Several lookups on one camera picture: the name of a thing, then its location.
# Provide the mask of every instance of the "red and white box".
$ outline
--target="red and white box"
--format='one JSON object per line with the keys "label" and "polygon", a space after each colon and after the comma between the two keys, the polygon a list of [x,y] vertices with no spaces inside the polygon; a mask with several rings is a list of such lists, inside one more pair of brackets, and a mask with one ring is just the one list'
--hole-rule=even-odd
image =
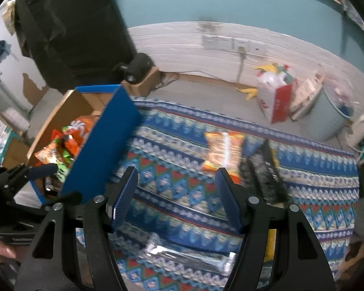
{"label": "red and white box", "polygon": [[286,120],[291,103],[292,87],[292,84],[278,88],[258,84],[257,98],[259,106],[271,124]]}

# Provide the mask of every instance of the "blue gripper pad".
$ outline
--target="blue gripper pad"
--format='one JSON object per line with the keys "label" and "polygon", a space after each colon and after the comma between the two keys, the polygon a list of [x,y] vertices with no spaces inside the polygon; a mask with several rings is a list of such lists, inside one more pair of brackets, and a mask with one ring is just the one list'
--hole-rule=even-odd
{"label": "blue gripper pad", "polygon": [[106,205],[106,212],[111,219],[111,226],[114,231],[124,222],[137,184],[137,170],[133,166],[129,166],[120,181],[115,185]]}
{"label": "blue gripper pad", "polygon": [[232,181],[225,168],[219,168],[217,170],[214,185],[216,185],[216,189],[220,194],[220,200],[230,224],[236,229],[236,231],[243,234],[245,226],[241,221],[241,215],[244,209],[240,205],[243,204],[243,198],[245,198],[245,196],[235,193],[235,190],[239,192],[238,188],[240,189],[240,192],[243,192],[243,187]]}

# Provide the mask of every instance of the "open box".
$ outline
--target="open box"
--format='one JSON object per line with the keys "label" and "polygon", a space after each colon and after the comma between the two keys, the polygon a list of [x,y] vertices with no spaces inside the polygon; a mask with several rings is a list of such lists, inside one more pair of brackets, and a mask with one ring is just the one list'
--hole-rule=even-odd
{"label": "open box", "polygon": [[[37,134],[27,153],[28,166],[38,163],[34,153],[51,142],[54,129],[61,129],[83,115],[100,115],[100,118],[72,163],[60,195],[77,190],[82,194],[82,202],[86,202],[105,192],[105,182],[139,125],[141,115],[120,85],[81,86],[70,90]],[[42,180],[31,184],[44,203]]]}

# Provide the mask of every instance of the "white wood paneling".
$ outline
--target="white wood paneling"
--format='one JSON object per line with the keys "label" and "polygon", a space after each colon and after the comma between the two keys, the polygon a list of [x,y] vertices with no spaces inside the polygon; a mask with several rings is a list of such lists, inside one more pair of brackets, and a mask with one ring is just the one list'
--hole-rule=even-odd
{"label": "white wood paneling", "polygon": [[202,35],[217,35],[267,44],[265,58],[247,55],[240,83],[256,85],[254,66],[271,62],[290,65],[299,79],[310,77],[317,69],[334,69],[349,81],[354,98],[364,109],[364,73],[352,64],[314,44],[288,35],[239,24],[217,22],[176,22],[132,27],[132,40],[139,52],[148,54],[165,72],[191,71],[187,74],[208,76],[205,73],[235,82],[240,67],[236,52],[205,49]]}

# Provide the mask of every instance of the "black package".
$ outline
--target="black package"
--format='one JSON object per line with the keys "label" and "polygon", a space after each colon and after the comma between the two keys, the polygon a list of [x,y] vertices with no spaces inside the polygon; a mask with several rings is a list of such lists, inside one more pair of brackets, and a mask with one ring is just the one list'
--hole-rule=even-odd
{"label": "black package", "polygon": [[114,0],[16,0],[23,55],[46,83],[65,93],[80,85],[117,84],[136,54]]}
{"label": "black package", "polygon": [[268,204],[287,203],[283,180],[275,167],[269,141],[265,140],[255,154],[241,158],[240,177],[249,195],[264,198]]}

